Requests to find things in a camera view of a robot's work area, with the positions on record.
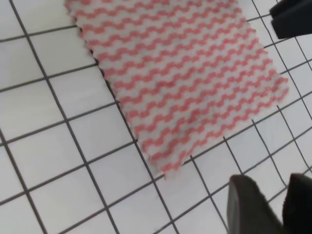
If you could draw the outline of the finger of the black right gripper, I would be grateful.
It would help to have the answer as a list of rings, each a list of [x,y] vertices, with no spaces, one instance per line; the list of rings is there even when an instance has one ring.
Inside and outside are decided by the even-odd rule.
[[[281,0],[269,13],[271,25],[279,39],[312,33],[312,0]]]

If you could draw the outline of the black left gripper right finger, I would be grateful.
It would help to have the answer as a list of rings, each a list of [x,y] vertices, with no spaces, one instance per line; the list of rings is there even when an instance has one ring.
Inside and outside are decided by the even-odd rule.
[[[312,233],[312,179],[291,174],[283,211],[283,227],[289,234]]]

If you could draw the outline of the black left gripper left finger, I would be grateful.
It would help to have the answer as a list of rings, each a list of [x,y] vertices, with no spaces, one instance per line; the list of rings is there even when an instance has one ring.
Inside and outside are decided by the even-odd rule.
[[[256,182],[246,175],[230,177],[227,221],[230,234],[285,233]]]

